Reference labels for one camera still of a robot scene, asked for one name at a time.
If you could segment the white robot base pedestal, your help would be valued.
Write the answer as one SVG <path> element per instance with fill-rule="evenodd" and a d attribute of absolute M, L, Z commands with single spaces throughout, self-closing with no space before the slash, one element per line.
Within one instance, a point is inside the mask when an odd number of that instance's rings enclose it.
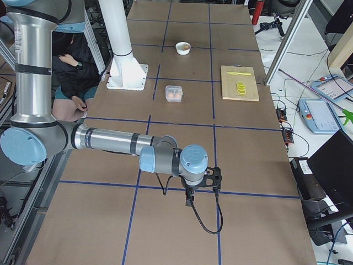
<path fill-rule="evenodd" d="M 133 55 L 123 1 L 99 1 L 113 52 L 108 89 L 144 90 L 148 65 L 140 64 Z"/>

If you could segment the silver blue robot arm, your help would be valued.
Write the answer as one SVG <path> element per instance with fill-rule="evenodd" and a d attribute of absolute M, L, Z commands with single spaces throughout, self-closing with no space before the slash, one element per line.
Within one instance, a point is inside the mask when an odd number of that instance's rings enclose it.
<path fill-rule="evenodd" d="M 199 145 L 178 148 L 170 136 L 90 128 L 58 121 L 51 112 L 52 32 L 84 23 L 83 1 L 5 1 L 15 29 L 17 111 L 1 135 L 14 163 L 31 166 L 69 149 L 96 149 L 138 156 L 140 169 L 180 177 L 186 197 L 206 187 L 208 155 Z"/>

